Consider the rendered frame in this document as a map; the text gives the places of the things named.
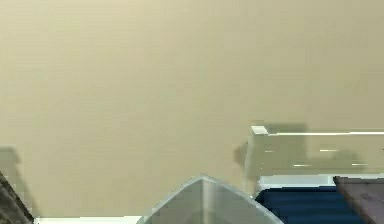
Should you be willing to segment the white framed bed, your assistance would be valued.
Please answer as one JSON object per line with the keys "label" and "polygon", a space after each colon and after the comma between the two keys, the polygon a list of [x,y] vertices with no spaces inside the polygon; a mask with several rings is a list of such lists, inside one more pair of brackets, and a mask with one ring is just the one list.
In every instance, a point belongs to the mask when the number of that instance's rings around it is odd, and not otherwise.
{"label": "white framed bed", "polygon": [[331,186],[335,176],[384,178],[384,131],[249,128],[242,189]]}

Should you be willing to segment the dark blue bed cover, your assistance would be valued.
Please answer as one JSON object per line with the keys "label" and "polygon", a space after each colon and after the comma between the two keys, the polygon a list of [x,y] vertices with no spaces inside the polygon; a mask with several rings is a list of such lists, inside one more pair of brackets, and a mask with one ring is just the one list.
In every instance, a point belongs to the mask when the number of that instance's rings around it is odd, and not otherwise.
{"label": "dark blue bed cover", "polygon": [[284,224],[365,224],[335,187],[270,188],[255,200]]}

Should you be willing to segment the dark grey brown furniture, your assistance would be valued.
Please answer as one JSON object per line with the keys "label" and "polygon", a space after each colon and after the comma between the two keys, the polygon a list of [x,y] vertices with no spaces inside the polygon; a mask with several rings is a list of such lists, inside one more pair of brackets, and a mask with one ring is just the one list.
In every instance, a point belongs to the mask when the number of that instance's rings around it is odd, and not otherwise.
{"label": "dark grey brown furniture", "polygon": [[34,217],[1,171],[0,224],[34,224]]}

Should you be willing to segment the purple grey pillow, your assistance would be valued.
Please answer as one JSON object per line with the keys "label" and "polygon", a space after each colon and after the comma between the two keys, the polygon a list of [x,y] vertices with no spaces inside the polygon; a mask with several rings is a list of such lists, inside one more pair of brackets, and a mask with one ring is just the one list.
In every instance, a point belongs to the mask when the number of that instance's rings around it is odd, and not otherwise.
{"label": "purple grey pillow", "polygon": [[333,182],[365,224],[384,224],[384,178],[334,176]]}

